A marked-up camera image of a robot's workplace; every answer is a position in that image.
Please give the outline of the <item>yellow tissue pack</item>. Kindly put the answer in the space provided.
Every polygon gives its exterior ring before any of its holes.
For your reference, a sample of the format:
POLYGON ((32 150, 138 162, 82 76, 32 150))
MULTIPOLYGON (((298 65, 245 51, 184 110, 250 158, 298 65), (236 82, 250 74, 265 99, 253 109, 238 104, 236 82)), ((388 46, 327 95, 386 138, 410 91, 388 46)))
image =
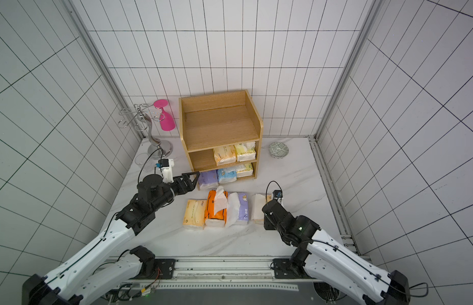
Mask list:
POLYGON ((183 217, 183 227, 202 230, 205 226, 207 200, 188 200, 183 217))

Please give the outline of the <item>beige tissue pack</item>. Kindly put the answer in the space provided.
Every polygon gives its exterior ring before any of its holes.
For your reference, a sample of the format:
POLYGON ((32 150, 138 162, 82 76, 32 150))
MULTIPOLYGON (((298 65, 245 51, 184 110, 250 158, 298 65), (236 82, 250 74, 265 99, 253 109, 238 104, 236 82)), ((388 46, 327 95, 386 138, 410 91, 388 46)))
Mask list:
POLYGON ((272 200, 272 195, 264 195, 264 194, 255 194, 250 203, 251 203, 251 219, 256 224, 264 224, 264 213, 262 211, 263 207, 272 200))
POLYGON ((213 149, 214 159, 217 166, 235 163, 237 161, 235 146, 222 146, 213 149))

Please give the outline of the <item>orange tissue pack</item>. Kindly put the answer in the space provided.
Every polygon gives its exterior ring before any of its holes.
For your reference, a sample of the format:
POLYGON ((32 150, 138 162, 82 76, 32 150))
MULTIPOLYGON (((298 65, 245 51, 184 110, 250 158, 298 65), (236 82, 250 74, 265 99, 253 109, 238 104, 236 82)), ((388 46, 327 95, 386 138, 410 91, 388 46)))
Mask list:
POLYGON ((205 212, 205 225, 208 227, 223 228, 227 220, 228 193, 222 186, 209 191, 207 210, 205 212))

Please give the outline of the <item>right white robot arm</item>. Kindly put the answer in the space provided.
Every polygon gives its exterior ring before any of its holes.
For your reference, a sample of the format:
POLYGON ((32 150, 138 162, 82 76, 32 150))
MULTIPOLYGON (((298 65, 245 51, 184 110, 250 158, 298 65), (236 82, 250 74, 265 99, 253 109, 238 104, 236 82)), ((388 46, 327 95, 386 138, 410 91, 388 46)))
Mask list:
POLYGON ((296 248, 291 271, 323 281, 359 304, 409 304, 409 282, 399 271, 372 265, 340 245, 306 216, 293 216, 277 200, 262 208, 281 240, 296 248))

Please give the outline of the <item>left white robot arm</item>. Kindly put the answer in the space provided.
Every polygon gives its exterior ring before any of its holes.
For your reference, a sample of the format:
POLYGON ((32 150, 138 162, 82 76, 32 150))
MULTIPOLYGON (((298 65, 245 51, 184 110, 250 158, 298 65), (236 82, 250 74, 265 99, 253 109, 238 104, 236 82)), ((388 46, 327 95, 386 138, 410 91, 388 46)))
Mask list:
POLYGON ((147 175, 129 204, 115 213, 108 227, 88 245, 45 276, 34 274, 23 283, 21 303, 91 304, 129 279, 161 277, 155 255, 144 246, 129 250, 123 259, 104 269, 100 266, 142 232, 159 209, 193 191, 199 176, 199 172, 184 173, 164 182, 161 175, 147 175))

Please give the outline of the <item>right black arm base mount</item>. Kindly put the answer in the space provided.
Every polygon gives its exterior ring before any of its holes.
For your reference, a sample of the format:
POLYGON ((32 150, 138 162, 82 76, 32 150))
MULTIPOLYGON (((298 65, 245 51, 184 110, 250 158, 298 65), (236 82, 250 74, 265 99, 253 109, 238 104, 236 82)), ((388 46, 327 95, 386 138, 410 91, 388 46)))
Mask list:
POLYGON ((300 280, 316 278, 323 280, 323 272, 326 267, 314 262, 312 253, 306 247, 297 248, 291 257, 283 259, 273 259, 270 269, 274 272, 276 279, 300 280))

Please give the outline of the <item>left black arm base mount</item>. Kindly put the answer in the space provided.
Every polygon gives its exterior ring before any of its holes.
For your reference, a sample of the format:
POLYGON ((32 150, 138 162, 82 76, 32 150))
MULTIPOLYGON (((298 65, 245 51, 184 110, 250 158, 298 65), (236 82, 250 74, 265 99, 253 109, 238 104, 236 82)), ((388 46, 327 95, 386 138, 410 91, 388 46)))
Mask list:
POLYGON ((175 270, 175 259, 160 259, 150 250, 143 246, 138 246, 132 250, 123 252, 118 260, 127 256, 135 256, 137 261, 141 263, 140 271, 132 278, 132 280, 170 280, 173 278, 175 270))

